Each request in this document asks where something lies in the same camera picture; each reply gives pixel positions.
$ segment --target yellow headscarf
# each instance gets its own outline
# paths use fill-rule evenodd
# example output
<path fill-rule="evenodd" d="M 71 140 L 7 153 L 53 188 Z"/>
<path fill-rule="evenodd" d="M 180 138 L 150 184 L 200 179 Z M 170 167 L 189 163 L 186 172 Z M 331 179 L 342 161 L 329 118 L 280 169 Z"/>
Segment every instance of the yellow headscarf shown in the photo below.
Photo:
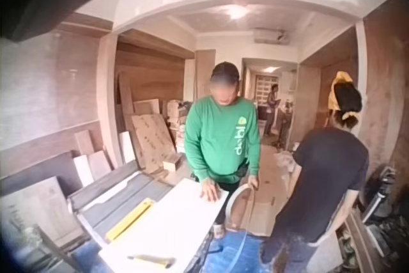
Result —
<path fill-rule="evenodd" d="M 351 76 L 347 72 L 339 71 L 337 73 L 335 79 L 332 81 L 331 92 L 330 92 L 330 95 L 328 96 L 328 109 L 330 109 L 330 110 L 339 110 L 339 111 L 341 110 L 339 108 L 339 104 L 338 104 L 337 98 L 335 96 L 334 86 L 337 83 L 342 83 L 342 82 L 353 82 L 353 80 L 352 80 Z M 354 116 L 354 117 L 358 118 L 359 113 L 354 112 L 354 111 L 346 112 L 343 115 L 343 120 L 346 120 L 350 116 Z"/>

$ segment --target ceiling light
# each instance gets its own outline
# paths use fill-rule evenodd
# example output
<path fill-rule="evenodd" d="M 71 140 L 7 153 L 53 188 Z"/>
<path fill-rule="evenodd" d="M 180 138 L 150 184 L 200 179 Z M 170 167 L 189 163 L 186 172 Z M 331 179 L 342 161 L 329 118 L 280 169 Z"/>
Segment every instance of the ceiling light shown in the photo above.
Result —
<path fill-rule="evenodd" d="M 280 68 L 281 66 L 269 66 L 267 68 L 264 69 L 264 72 L 266 73 L 272 73 L 275 70 L 277 70 L 278 68 Z"/>
<path fill-rule="evenodd" d="M 248 13 L 248 9 L 244 6 L 233 5 L 228 8 L 228 15 L 231 19 L 241 19 Z"/>

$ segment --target person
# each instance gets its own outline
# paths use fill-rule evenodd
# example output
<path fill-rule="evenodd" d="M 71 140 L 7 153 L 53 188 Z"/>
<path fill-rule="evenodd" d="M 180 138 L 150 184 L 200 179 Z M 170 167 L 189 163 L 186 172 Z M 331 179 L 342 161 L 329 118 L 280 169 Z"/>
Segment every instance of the person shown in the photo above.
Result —
<path fill-rule="evenodd" d="M 267 96 L 267 122 L 264 128 L 264 137 L 268 137 L 271 133 L 271 127 L 274 123 L 275 108 L 280 104 L 280 99 L 277 99 L 279 85 L 273 84 Z"/>
<path fill-rule="evenodd" d="M 202 196 L 218 199 L 218 188 L 234 193 L 249 169 L 248 183 L 258 188 L 260 137 L 254 104 L 238 97 L 237 67 L 222 62 L 213 69 L 208 97 L 189 111 L 185 127 L 186 157 Z M 213 225 L 215 238 L 225 234 L 227 201 Z"/>
<path fill-rule="evenodd" d="M 283 251 L 285 272 L 303 272 L 316 248 L 345 222 L 364 185 L 368 150 L 351 133 L 362 109 L 360 93 L 352 82 L 341 81 L 332 94 L 328 126 L 308 133 L 293 154 L 288 202 L 260 249 L 269 272 Z"/>

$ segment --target dark pants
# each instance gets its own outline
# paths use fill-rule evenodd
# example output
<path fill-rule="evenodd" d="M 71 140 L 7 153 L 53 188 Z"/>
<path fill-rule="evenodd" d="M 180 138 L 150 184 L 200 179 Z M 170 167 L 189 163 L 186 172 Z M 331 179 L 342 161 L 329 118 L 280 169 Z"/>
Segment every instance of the dark pants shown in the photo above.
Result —
<path fill-rule="evenodd" d="M 287 254 L 285 273 L 303 272 L 317 247 L 309 246 L 303 237 L 274 228 L 270 238 L 264 242 L 261 261 L 269 263 L 282 253 Z"/>
<path fill-rule="evenodd" d="M 196 176 L 192 175 L 192 177 L 194 178 L 196 182 L 199 182 L 199 179 Z M 216 182 L 216 183 L 219 185 L 221 189 L 229 192 L 229 195 L 227 196 L 215 220 L 216 225 L 221 225 L 224 223 L 224 220 L 226 219 L 226 207 L 228 205 L 229 199 L 232 196 L 232 194 L 237 190 L 238 186 L 240 185 L 240 181 L 235 182 L 235 183 L 225 183 L 225 182 Z"/>
<path fill-rule="evenodd" d="M 267 113 L 267 122 L 266 126 L 264 127 L 264 135 L 268 136 L 271 133 L 271 127 L 274 123 L 274 116 L 275 116 L 275 110 L 272 109 L 271 113 Z"/>

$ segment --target hair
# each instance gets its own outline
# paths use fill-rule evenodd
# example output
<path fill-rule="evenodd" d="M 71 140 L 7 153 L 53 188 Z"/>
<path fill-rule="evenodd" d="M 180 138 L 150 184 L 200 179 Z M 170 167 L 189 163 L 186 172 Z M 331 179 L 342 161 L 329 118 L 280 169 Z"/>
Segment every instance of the hair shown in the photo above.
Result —
<path fill-rule="evenodd" d="M 356 116 L 349 116 L 343 120 L 347 112 L 360 112 L 362 110 L 362 97 L 352 82 L 340 82 L 334 85 L 334 93 L 340 110 L 330 110 L 335 121 L 342 127 L 352 129 L 358 123 Z"/>

